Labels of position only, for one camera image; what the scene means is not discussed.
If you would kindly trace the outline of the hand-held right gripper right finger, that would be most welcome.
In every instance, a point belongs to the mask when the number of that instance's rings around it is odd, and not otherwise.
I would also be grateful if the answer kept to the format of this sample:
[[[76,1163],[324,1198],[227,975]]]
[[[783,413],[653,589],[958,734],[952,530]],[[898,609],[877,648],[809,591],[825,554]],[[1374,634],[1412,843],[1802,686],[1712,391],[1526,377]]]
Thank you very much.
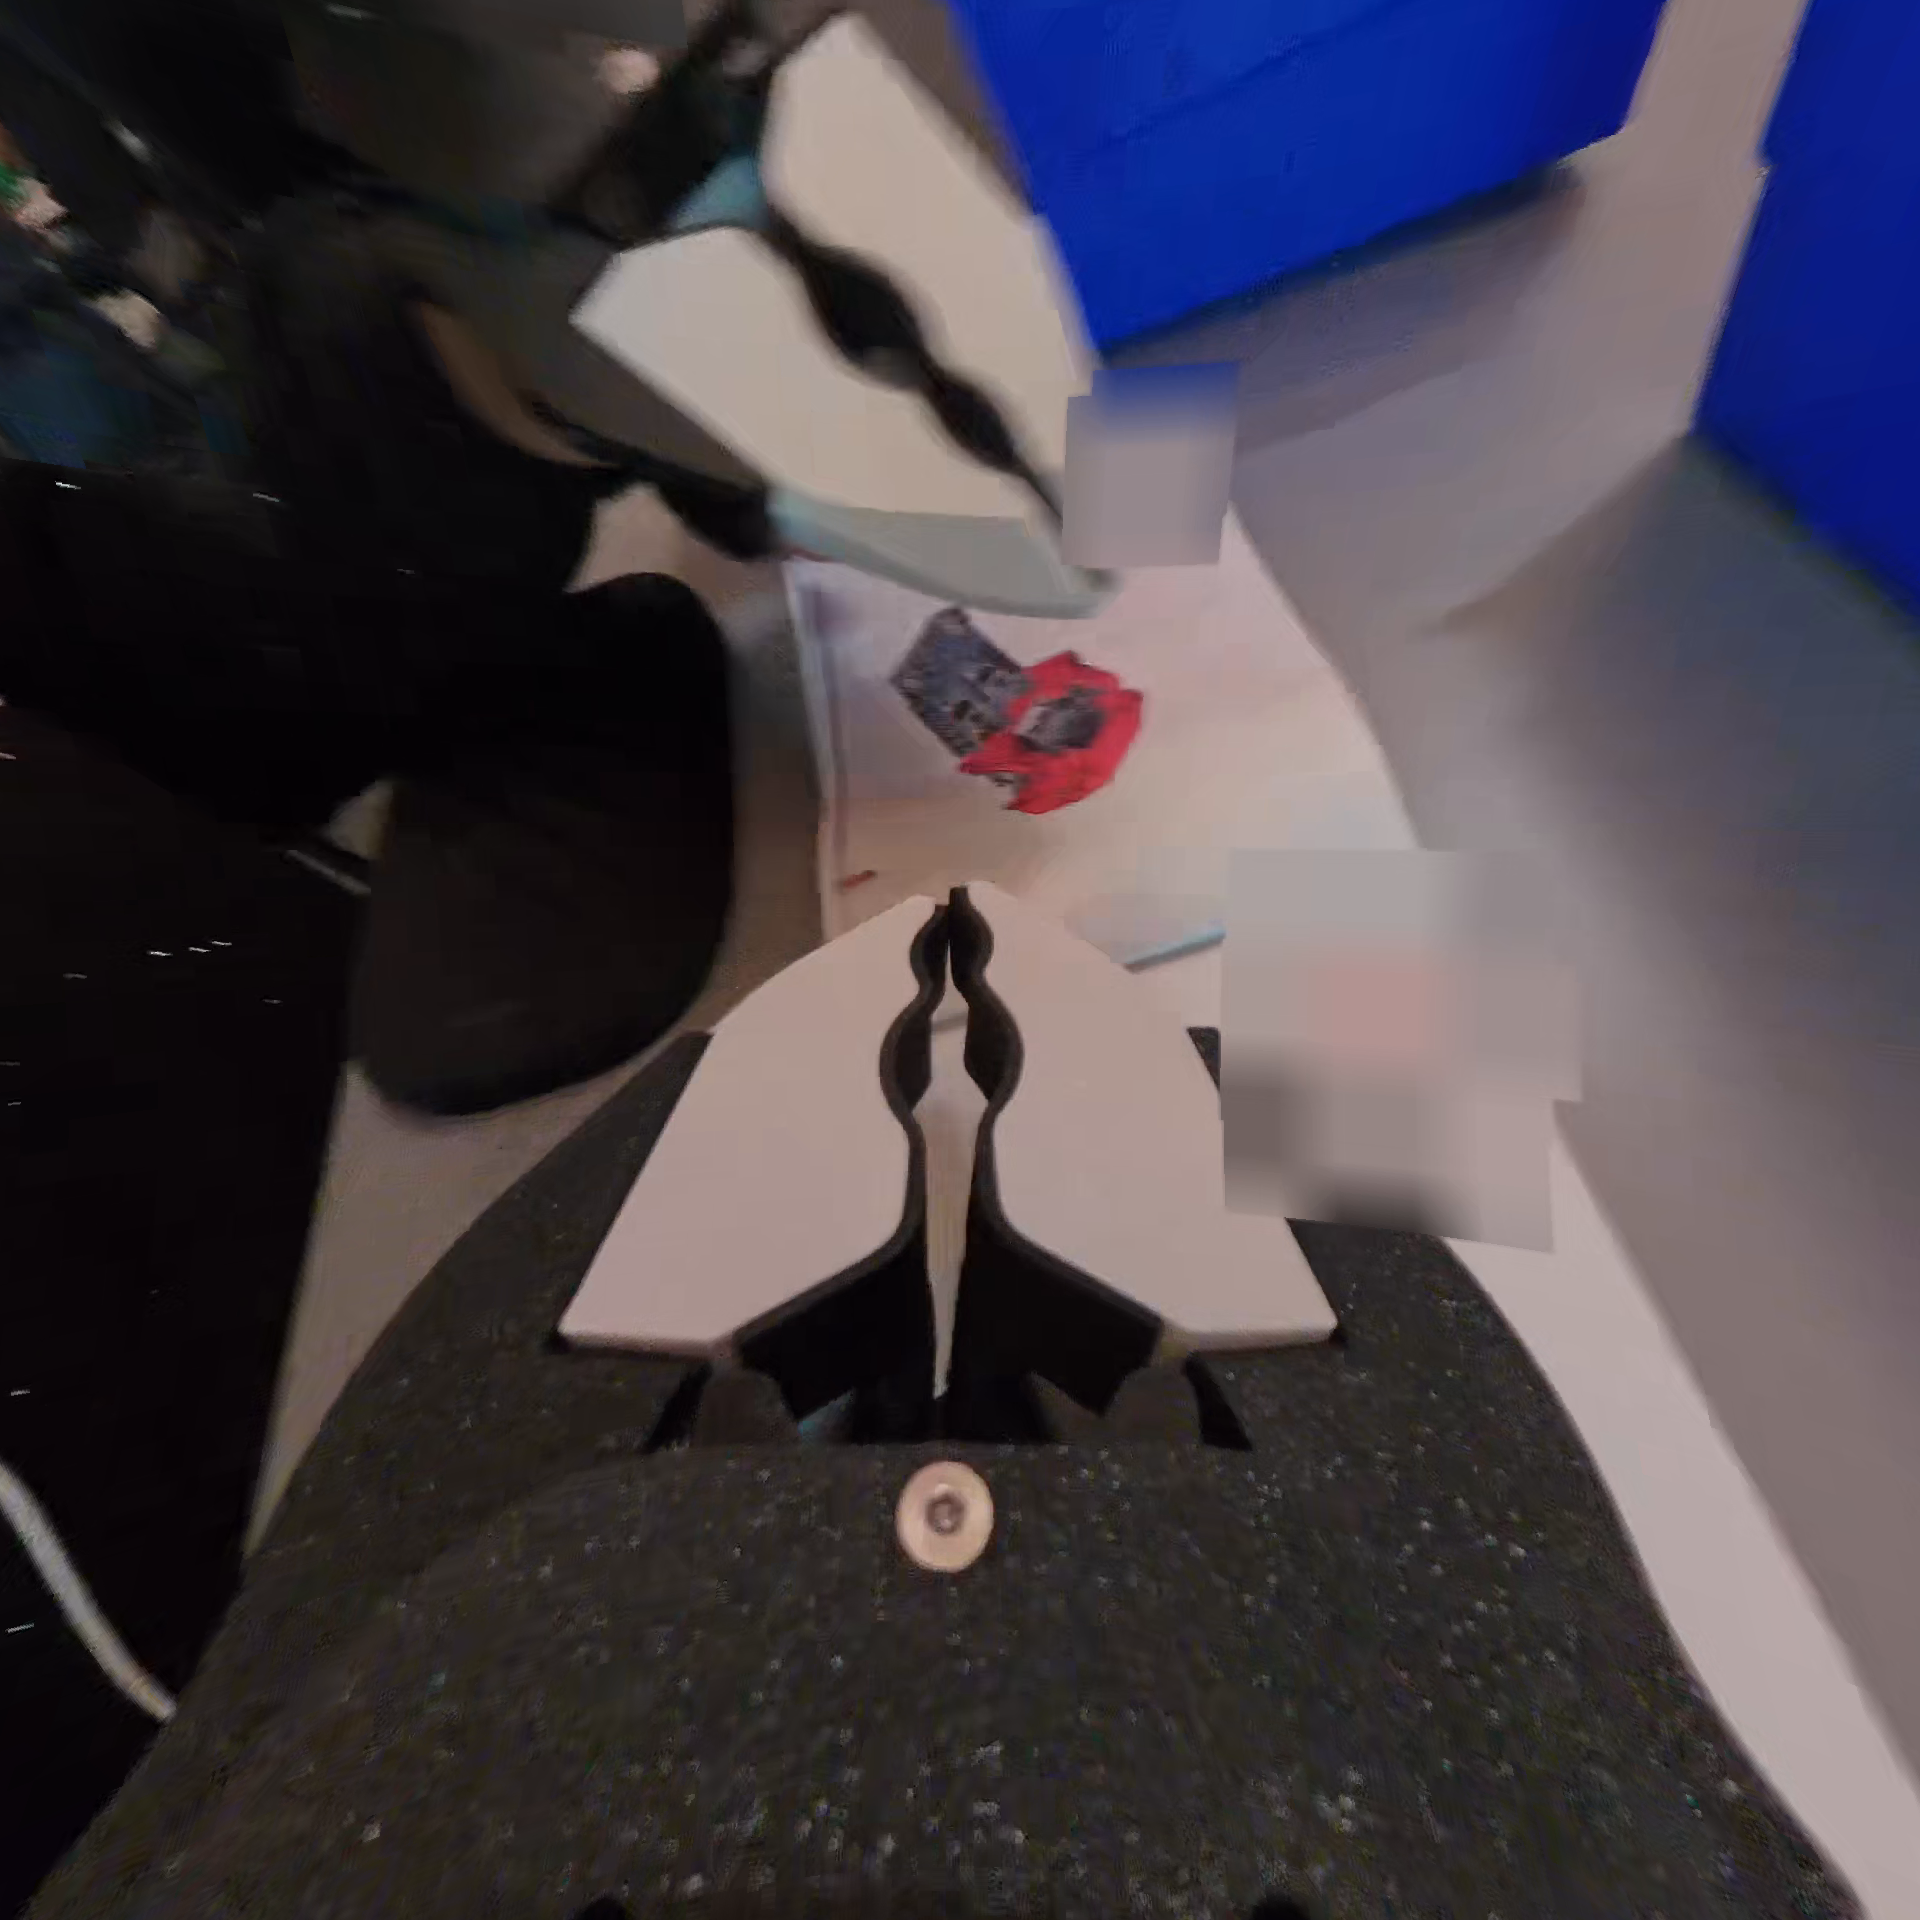
[[[1324,1342],[1337,1314],[1279,1217],[1227,1207],[1218,1092],[1189,1027],[1100,947],[1003,889],[958,889],[981,958],[952,980],[968,1039],[1010,1021],[988,1082],[994,1203],[1013,1234],[1102,1282],[1189,1352]]]

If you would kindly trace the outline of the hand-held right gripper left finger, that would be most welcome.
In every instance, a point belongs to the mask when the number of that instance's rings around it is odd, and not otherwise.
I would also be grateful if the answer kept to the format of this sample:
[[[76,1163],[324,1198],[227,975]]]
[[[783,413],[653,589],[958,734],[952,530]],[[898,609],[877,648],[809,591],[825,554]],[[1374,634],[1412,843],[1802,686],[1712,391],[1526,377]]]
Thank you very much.
[[[943,923],[941,903],[913,893],[711,1027],[561,1311],[567,1346],[743,1356],[752,1338],[913,1243]]]

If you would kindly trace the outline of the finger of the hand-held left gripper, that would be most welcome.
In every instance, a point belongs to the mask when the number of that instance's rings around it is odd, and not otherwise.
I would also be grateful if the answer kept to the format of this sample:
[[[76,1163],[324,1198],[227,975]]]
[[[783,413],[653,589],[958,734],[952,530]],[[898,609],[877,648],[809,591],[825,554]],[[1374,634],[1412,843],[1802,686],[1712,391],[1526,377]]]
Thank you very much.
[[[1061,499],[1094,353],[1049,227],[860,14],[799,35],[766,87],[766,211],[852,371],[941,447]]]
[[[825,340],[794,262],[740,227],[614,254],[573,326],[762,485],[780,544],[975,611],[1088,619],[1112,574],[1066,560],[1006,423],[941,366],[877,377]]]

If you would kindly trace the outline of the lego instruction booklet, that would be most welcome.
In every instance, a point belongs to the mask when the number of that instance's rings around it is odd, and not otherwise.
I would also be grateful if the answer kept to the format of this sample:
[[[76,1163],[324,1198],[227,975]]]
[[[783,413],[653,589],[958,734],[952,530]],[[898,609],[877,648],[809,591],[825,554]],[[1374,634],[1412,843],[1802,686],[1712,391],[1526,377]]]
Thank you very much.
[[[1232,851],[1412,849],[1354,691],[1228,524],[1212,568],[1130,578],[1097,619],[973,613],[1006,658],[1075,653],[1143,697],[1114,775],[1059,812],[959,773],[893,685],[938,602],[794,565],[785,594],[820,779],[816,879],[836,937],[909,893],[984,879],[1126,968],[1215,947]]]

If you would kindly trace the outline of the blue plastic bin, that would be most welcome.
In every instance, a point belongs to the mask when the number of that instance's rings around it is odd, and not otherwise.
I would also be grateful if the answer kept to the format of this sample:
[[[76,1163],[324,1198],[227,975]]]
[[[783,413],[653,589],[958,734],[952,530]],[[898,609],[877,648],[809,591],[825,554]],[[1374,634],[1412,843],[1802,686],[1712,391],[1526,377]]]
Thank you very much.
[[[952,4],[1097,345],[1606,137],[1664,4]]]
[[[1915,611],[1915,4],[1810,4],[1696,427]]]

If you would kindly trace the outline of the black quilted chair seat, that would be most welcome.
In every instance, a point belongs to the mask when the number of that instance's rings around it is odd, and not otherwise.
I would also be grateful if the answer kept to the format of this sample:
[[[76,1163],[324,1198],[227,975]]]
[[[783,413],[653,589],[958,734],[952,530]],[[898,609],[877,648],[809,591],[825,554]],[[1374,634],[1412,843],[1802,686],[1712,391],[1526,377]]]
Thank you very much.
[[[697,1002],[729,927],[729,643],[628,574],[473,626],[399,731],[351,980],[369,1086],[470,1119],[592,1079]]]

